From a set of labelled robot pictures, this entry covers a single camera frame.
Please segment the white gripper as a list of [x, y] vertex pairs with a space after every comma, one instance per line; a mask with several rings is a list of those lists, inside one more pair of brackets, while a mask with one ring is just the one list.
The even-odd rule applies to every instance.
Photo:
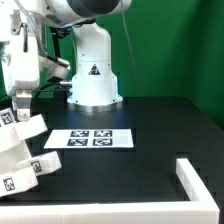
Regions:
[[30, 119], [32, 92], [39, 85], [38, 45], [31, 23], [19, 10], [0, 8], [0, 62], [16, 118]]

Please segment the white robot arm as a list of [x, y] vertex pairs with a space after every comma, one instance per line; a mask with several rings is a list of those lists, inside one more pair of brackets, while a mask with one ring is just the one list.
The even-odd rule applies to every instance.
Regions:
[[103, 15], [123, 13], [132, 0], [0, 0], [0, 63], [5, 90], [20, 121], [30, 119], [32, 91], [47, 80], [65, 79], [70, 63], [46, 52], [40, 37], [44, 26], [76, 37], [76, 74], [69, 105], [86, 112], [108, 111], [122, 105], [117, 77], [111, 70], [111, 37], [97, 25]]

